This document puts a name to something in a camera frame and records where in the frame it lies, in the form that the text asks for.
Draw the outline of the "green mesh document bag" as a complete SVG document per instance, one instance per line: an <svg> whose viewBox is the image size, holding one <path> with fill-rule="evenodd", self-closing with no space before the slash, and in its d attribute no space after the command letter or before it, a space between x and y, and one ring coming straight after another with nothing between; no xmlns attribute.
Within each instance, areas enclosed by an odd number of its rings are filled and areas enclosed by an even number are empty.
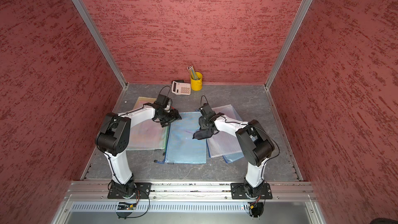
<svg viewBox="0 0 398 224"><path fill-rule="evenodd" d="M169 127L162 128L160 123L151 119L130 128L127 150L163 150L166 148Z"/></svg>

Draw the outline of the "light blue document bag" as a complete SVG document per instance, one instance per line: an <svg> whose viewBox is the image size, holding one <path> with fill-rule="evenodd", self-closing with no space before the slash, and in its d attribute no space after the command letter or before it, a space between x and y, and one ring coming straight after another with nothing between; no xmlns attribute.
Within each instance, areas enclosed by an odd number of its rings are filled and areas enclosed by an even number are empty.
<svg viewBox="0 0 398 224"><path fill-rule="evenodd" d="M194 133L200 128L200 112L180 113L180 116L182 119L170 126L164 160L156 160L155 163L205 164L206 141L193 138Z"/></svg>

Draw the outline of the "yellow mesh document bag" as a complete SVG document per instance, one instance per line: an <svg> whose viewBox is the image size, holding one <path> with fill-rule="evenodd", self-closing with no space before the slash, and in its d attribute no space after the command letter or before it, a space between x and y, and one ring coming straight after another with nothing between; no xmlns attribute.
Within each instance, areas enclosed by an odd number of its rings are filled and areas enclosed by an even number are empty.
<svg viewBox="0 0 398 224"><path fill-rule="evenodd" d="M145 103L154 103L155 101L156 98L139 96L133 107L133 110L141 108Z"/></svg>

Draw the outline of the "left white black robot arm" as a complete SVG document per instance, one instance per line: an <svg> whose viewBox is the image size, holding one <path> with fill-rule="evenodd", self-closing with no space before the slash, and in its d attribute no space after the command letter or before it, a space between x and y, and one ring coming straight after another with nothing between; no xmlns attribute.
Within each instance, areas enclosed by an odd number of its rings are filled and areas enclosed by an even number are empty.
<svg viewBox="0 0 398 224"><path fill-rule="evenodd" d="M130 130L144 121L158 122L161 127L181 120L177 109L146 103L143 107L123 114L109 113L95 138L96 148L104 154L112 173L110 195L129 199L138 194L134 175L126 157Z"/></svg>

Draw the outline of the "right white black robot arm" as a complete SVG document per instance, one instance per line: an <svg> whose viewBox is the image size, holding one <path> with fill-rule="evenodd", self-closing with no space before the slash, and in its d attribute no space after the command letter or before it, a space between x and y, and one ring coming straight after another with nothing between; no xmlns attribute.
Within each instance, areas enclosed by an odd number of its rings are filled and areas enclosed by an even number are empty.
<svg viewBox="0 0 398 224"><path fill-rule="evenodd" d="M256 120L245 122L232 119L223 113L216 113L208 103L203 104L199 111L202 114L199 118L200 129L193 138L209 139L219 133L237 138L241 152L248 161L244 181L237 188L242 189L249 199L259 198L265 189L264 169L275 150L273 140Z"/></svg>

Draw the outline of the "white mesh document bag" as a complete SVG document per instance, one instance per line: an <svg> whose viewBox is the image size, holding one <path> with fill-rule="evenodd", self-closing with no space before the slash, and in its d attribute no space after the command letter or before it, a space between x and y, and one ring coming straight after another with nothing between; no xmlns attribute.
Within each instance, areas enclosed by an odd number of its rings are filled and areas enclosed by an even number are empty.
<svg viewBox="0 0 398 224"><path fill-rule="evenodd" d="M235 119L233 109L234 107L232 105L213 108L216 114L224 113L227 117ZM224 155L241 152L238 139L226 132L219 132L218 134L213 135L210 139L207 139L207 147L210 158L222 157Z"/></svg>

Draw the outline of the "blue mesh document bag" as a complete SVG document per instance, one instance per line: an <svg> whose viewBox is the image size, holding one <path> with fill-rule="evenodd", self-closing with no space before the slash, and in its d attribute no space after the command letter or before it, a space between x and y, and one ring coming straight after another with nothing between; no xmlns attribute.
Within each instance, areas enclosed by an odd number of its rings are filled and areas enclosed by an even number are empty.
<svg viewBox="0 0 398 224"><path fill-rule="evenodd" d="M237 112L235 109L233 109L233 112L234 112L234 114L235 114L235 119L236 119L236 120L239 120L239 121L242 121L240 115L238 114L238 112ZM229 154L229 155L224 155L224 156L222 156L222 157L223 157L224 161L225 161L227 164L229 164L229 163L233 163L233 162L235 162L235 161L237 161L237 160L243 158L244 155L243 155L242 152L237 152L237 153L232 153L232 154Z"/></svg>

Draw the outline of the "pink desk calculator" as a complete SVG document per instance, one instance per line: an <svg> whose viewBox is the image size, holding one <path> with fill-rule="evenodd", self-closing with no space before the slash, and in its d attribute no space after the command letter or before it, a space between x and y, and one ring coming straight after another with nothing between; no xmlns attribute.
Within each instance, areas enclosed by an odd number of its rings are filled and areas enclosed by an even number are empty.
<svg viewBox="0 0 398 224"><path fill-rule="evenodd" d="M189 83L173 81L171 91L175 95L190 95L191 85Z"/></svg>

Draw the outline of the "yellow pen cup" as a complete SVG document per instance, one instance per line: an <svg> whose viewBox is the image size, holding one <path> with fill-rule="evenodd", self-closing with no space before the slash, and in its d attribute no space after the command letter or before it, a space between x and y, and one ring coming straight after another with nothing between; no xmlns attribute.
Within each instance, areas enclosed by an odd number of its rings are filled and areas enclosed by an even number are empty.
<svg viewBox="0 0 398 224"><path fill-rule="evenodd" d="M203 75L200 72L195 72L194 77L191 76L191 89L193 91L200 91L203 88Z"/></svg>

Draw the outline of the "coloured pencils bundle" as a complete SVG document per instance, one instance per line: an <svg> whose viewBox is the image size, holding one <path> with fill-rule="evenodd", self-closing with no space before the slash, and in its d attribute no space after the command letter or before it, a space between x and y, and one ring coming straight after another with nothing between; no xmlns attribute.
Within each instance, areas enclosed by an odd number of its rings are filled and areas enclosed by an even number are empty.
<svg viewBox="0 0 398 224"><path fill-rule="evenodd" d="M199 78L197 77L197 74L196 74L196 72L195 72L193 66L187 67L187 70L189 71L190 76L191 76L191 78L192 78L193 80L198 80L198 79L199 79Z"/></svg>

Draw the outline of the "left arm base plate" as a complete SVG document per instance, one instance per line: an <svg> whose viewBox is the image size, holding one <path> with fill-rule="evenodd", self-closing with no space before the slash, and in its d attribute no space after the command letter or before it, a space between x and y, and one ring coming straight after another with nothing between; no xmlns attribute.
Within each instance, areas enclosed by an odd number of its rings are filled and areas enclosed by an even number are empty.
<svg viewBox="0 0 398 224"><path fill-rule="evenodd" d="M148 199L152 183L129 183L121 185L113 180L109 185L108 199L138 200Z"/></svg>

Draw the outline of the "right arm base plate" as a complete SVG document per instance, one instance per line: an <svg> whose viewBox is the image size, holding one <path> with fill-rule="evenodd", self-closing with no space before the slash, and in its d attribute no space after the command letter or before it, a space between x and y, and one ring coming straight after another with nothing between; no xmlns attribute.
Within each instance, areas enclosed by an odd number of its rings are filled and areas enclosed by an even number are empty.
<svg viewBox="0 0 398 224"><path fill-rule="evenodd" d="M255 188L248 183L232 183L231 195L234 200L257 200L257 198L260 198L260 200L271 200L273 198L271 187L265 182Z"/></svg>

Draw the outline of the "aluminium front rail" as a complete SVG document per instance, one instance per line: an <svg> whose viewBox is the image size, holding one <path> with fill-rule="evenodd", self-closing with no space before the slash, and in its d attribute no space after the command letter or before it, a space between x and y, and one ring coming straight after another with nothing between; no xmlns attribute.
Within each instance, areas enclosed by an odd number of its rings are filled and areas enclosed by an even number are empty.
<svg viewBox="0 0 398 224"><path fill-rule="evenodd" d="M52 223L65 224L70 214L78 211L247 213L254 202L303 203L312 224L326 222L310 182L265 182L257 197L249 197L241 183L229 181L136 182L135 190L134 195L124 198L106 181L74 181Z"/></svg>

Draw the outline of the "left aluminium corner post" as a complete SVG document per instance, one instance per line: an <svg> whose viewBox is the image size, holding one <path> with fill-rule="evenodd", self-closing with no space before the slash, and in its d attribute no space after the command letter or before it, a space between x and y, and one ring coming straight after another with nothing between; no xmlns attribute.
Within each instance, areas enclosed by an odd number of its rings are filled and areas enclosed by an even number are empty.
<svg viewBox="0 0 398 224"><path fill-rule="evenodd" d="M81 18L83 19L84 23L86 24L89 32L91 33L92 37L94 38L96 44L98 45L100 51L102 52L103 56L105 57L106 61L108 62L111 70L113 71L114 75L118 79L120 85L125 90L128 86L128 83L123 76L119 66L117 65L111 51L107 47L104 39L102 38L98 28L96 27L92 17L90 16L83 0L72 0L75 8L77 9L78 13L80 14Z"/></svg>

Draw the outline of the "right aluminium corner post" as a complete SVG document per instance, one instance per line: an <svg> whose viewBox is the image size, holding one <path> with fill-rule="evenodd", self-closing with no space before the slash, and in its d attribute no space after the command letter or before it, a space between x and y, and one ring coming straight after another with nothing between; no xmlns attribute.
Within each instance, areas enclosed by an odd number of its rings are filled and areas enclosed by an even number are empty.
<svg viewBox="0 0 398 224"><path fill-rule="evenodd" d="M270 91L271 85L273 81L276 78L276 75L289 51L290 46L292 45L294 38L311 6L311 3L313 0L302 0L300 3L300 6L296 12L296 15L293 19L292 25L289 28L289 32L287 34L287 37L282 45L282 48L277 56L277 59L272 67L272 70L270 72L270 75L268 76L268 79L265 83L265 90Z"/></svg>

